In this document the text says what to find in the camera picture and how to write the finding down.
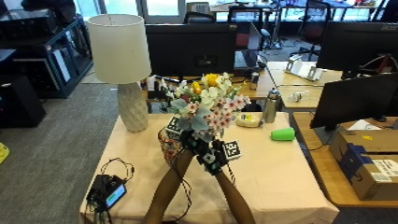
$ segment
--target white lampshade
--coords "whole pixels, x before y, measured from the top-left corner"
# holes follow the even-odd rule
[[[144,19],[135,15],[99,15],[88,20],[99,80],[114,84],[138,82],[151,75]]]

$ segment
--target lamp base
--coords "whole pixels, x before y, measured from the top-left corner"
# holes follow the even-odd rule
[[[138,133],[148,128],[148,105],[139,83],[119,84],[118,102],[124,126]]]

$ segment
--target screen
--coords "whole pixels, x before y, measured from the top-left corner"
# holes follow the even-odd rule
[[[397,89],[398,74],[327,83],[312,128],[385,115]]]
[[[397,40],[398,24],[331,21],[316,66],[349,72],[381,55],[389,54],[398,60]],[[376,69],[380,64],[377,61],[368,67]]]
[[[122,199],[124,194],[126,194],[126,187],[124,184],[122,184],[111,193],[111,195],[107,197],[106,203],[108,208],[114,206],[115,202]]]
[[[146,25],[152,75],[202,77],[234,73],[238,27],[230,24]]]

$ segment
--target water bottle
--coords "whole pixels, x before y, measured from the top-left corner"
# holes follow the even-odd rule
[[[263,119],[267,123],[275,122],[276,110],[279,105],[280,93],[275,88],[269,91],[269,95],[265,100],[265,108],[263,111]]]

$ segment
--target flower bouquet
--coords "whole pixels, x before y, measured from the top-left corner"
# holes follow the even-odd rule
[[[208,74],[191,86],[183,81],[176,88],[167,86],[163,80],[162,86],[172,100],[170,111],[178,115],[179,128],[195,130],[196,136],[207,142],[218,136],[223,138],[236,113],[251,103],[248,96],[238,94],[242,86],[234,86],[228,73]]]

